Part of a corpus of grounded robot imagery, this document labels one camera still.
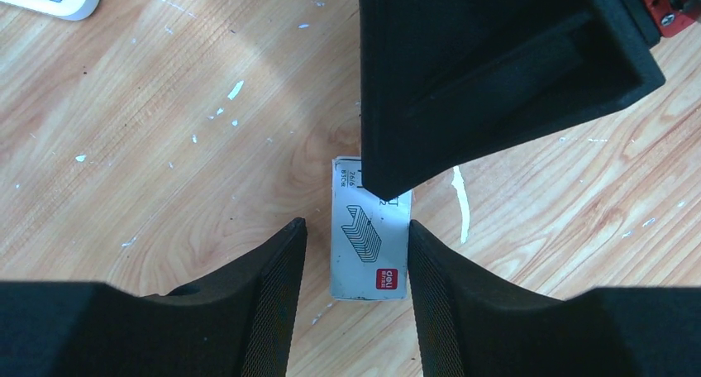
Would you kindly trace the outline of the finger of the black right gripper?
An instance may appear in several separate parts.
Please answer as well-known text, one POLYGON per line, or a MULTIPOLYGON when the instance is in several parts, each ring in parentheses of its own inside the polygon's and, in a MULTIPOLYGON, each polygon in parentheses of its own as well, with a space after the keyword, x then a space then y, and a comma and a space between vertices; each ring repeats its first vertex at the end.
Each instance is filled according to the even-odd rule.
POLYGON ((362 183, 384 200, 664 82, 639 0, 359 0, 362 183))

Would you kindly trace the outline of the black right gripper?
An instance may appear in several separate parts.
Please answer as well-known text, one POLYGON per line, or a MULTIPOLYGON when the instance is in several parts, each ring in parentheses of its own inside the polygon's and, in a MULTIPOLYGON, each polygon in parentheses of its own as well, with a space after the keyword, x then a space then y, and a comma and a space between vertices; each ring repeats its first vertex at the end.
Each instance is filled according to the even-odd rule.
POLYGON ((623 0, 650 47, 700 21, 700 0, 623 0))

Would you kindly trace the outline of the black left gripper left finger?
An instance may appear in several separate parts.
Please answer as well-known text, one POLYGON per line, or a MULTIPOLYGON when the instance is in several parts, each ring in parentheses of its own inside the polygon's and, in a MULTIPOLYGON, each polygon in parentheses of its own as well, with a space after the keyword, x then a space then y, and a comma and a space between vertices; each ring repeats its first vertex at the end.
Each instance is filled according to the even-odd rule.
POLYGON ((4 376, 282 376, 308 232, 301 217, 165 295, 100 282, 4 281, 4 376))

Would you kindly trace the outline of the white staples box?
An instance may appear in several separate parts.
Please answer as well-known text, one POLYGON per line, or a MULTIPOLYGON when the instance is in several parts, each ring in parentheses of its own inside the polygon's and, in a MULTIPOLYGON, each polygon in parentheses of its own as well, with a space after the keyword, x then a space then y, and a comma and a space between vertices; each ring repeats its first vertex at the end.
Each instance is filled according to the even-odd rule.
POLYGON ((361 159, 332 161, 330 295, 341 301, 407 297, 412 192, 383 200, 362 184, 361 159))

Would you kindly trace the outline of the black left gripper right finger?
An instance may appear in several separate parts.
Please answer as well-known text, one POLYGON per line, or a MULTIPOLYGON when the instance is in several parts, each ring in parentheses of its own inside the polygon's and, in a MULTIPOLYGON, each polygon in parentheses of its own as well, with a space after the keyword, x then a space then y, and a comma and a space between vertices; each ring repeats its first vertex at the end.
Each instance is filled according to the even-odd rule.
POLYGON ((519 287, 412 221, 408 273, 426 376, 697 376, 697 287, 519 287))

